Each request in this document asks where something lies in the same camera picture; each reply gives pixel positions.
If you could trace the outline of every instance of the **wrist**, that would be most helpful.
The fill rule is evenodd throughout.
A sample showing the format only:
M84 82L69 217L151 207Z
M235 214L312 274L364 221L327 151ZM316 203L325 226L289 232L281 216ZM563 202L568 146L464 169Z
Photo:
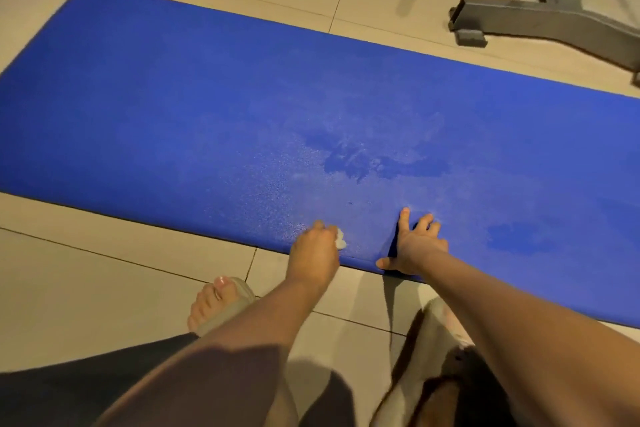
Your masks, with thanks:
M428 246L424 247L424 249L420 250L417 255L419 258L415 262L417 269L419 270L419 275L423 277L425 280L428 279L439 267L439 263L442 259L449 255L449 252L445 252L440 248Z
M309 302L313 302L313 307L326 292L326 286L324 284L309 277L287 276L282 283L284 286L298 289Z

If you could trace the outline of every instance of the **hand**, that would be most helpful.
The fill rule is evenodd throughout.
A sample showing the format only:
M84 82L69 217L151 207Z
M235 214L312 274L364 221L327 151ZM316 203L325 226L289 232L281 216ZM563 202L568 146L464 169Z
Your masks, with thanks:
M409 229L409 208L403 208L398 220L397 258L385 257L376 262L383 270L399 270L407 275L420 275L420 263L429 252L449 252L449 243L438 238L440 223L429 213L418 220L414 230Z
M287 279L301 281L324 294L340 266L337 235L335 225L325 228L321 220L316 220L291 247Z

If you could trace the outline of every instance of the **forearm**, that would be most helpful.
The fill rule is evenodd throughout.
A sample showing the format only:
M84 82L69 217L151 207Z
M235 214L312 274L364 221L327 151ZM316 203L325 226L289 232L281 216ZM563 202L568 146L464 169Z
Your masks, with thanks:
M300 327L323 292L318 287L305 282L285 279L279 286L244 309L235 318L211 330L149 372L108 409L105 418L144 390L156 377L198 351L209 348L239 351L260 346L277 348L280 356L280 368L284 368Z
M509 395L540 424L606 425L640 414L640 345L449 253L420 269Z

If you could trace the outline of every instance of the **black rubber foot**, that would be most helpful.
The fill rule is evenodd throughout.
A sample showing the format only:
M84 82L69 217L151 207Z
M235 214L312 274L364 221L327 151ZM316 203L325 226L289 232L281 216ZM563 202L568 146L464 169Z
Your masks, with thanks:
M487 40L484 33L480 30L458 29L454 32L456 35L456 43L459 46L469 46L471 48L485 48Z

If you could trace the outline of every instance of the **sweat stain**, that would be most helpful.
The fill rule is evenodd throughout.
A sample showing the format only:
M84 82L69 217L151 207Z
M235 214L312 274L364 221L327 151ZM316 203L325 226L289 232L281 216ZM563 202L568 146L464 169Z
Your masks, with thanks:
M324 172L344 172L360 183L371 173L382 179L408 177L440 177L449 172L449 163L440 158L424 157L411 163L399 162L387 156L371 156L362 147L344 142L336 145L331 135L316 133L305 140L308 147L330 152L324 160Z

